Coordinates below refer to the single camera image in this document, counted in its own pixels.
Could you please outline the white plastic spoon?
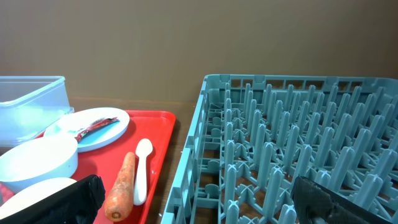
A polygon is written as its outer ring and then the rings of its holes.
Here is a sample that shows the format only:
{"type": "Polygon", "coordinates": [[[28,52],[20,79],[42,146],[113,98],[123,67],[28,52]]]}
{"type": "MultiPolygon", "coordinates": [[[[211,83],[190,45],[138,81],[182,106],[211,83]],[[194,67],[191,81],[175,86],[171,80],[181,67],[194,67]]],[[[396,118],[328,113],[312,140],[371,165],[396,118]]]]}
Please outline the white plastic spoon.
{"type": "Polygon", "coordinates": [[[147,157],[152,153],[153,146],[149,139],[141,139],[136,147],[138,165],[134,183],[134,205],[142,205],[147,198],[147,157]]]}

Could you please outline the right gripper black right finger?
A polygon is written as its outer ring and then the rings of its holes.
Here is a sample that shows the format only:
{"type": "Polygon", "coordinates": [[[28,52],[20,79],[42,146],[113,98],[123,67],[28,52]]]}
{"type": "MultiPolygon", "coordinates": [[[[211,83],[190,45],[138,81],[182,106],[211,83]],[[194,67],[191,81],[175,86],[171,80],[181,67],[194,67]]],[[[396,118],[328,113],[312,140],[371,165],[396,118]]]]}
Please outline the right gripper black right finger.
{"type": "Polygon", "coordinates": [[[295,178],[291,197],[301,224],[391,224],[304,176],[295,178]]]}

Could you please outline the light green bowl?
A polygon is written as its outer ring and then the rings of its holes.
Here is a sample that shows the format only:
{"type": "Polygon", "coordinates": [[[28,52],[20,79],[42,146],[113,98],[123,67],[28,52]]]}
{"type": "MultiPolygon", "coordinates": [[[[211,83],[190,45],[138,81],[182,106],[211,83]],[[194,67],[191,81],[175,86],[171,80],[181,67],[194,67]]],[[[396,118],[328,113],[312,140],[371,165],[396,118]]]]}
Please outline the light green bowl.
{"type": "Polygon", "coordinates": [[[20,212],[75,182],[76,180],[71,178],[57,177],[31,185],[12,196],[1,206],[1,219],[20,212]]]}

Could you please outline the orange carrot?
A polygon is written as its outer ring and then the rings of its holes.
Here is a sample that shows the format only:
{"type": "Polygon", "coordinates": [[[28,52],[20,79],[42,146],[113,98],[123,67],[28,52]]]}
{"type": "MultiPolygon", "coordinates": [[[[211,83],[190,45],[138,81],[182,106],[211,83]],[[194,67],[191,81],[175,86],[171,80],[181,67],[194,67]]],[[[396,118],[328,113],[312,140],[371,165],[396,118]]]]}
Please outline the orange carrot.
{"type": "Polygon", "coordinates": [[[104,214],[112,222],[125,220],[134,206],[135,154],[128,152],[116,181],[104,201],[104,214]]]}

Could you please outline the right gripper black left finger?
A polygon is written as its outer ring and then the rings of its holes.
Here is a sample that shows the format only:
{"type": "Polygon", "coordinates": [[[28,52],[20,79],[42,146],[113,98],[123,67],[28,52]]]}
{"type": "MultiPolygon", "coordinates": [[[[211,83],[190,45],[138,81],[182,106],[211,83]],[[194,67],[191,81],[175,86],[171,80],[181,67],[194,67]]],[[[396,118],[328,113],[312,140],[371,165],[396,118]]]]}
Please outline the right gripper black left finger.
{"type": "Polygon", "coordinates": [[[104,200],[102,179],[97,175],[89,175],[1,219],[1,224],[92,224],[104,200]]]}

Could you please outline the light blue bowl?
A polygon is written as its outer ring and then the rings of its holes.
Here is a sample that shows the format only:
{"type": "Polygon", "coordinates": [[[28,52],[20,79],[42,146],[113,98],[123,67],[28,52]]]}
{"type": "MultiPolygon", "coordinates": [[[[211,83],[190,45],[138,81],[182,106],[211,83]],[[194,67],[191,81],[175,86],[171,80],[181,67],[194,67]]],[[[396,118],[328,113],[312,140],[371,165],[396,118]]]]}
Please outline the light blue bowl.
{"type": "Polygon", "coordinates": [[[67,136],[42,137],[1,156],[1,183],[14,193],[56,177],[71,177],[78,167],[78,143],[67,136]]]}

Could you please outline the red snack wrapper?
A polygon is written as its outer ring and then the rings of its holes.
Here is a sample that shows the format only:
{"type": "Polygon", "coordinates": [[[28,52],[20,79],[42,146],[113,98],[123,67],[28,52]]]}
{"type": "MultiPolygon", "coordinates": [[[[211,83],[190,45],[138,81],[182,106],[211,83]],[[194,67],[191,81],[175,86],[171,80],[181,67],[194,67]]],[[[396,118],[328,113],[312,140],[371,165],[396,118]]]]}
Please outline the red snack wrapper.
{"type": "Polygon", "coordinates": [[[80,142],[88,133],[91,133],[97,129],[101,129],[104,126],[113,124],[118,121],[118,117],[97,119],[96,121],[89,124],[87,127],[77,129],[75,131],[74,138],[77,140],[77,142],[80,142]]]}

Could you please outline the light blue plate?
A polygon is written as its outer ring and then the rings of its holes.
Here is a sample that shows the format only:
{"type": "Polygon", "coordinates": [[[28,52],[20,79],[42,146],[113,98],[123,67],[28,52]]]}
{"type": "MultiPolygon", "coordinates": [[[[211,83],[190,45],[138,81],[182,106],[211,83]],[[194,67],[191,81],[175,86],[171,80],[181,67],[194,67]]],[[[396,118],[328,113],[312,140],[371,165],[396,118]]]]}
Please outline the light blue plate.
{"type": "Polygon", "coordinates": [[[78,141],[78,152],[111,144],[127,130],[130,118],[118,108],[92,108],[61,117],[44,131],[44,136],[70,136],[78,141]]]}

